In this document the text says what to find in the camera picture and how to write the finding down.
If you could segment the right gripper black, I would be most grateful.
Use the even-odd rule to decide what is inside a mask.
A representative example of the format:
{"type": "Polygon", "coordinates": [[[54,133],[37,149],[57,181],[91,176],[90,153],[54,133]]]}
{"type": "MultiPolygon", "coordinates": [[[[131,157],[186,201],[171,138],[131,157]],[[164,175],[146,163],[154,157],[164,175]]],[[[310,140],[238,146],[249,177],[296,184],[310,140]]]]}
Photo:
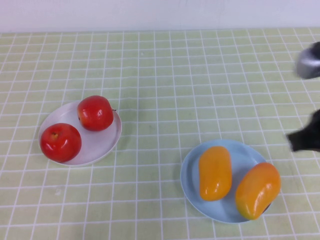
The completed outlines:
{"type": "Polygon", "coordinates": [[[286,134],[286,139],[293,152],[308,151],[310,148],[307,146],[308,137],[307,133],[310,130],[310,142],[315,150],[320,149],[320,110],[316,110],[311,117],[309,125],[303,128],[292,131],[286,134]]]}

